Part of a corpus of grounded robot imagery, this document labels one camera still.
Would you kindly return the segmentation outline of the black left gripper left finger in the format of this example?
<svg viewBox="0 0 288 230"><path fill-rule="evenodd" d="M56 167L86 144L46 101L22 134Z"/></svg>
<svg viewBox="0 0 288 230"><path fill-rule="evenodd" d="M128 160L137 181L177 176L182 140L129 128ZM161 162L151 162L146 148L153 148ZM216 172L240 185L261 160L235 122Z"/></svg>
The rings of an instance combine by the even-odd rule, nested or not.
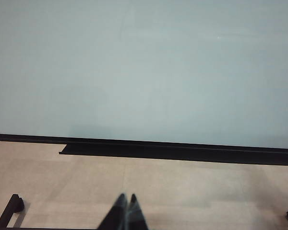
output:
<svg viewBox="0 0 288 230"><path fill-rule="evenodd" d="M127 211L127 197L120 194L115 200L109 212L98 226L99 230L123 230L125 225L125 214Z"/></svg>

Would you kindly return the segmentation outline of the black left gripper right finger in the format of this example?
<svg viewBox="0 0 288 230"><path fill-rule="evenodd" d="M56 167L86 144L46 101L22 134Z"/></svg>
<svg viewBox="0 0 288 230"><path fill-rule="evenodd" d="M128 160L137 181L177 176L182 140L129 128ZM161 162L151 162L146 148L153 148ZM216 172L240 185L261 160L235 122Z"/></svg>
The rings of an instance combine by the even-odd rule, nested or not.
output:
<svg viewBox="0 0 288 230"><path fill-rule="evenodd" d="M135 194L132 194L127 209L127 229L128 230L149 230L140 204Z"/></svg>

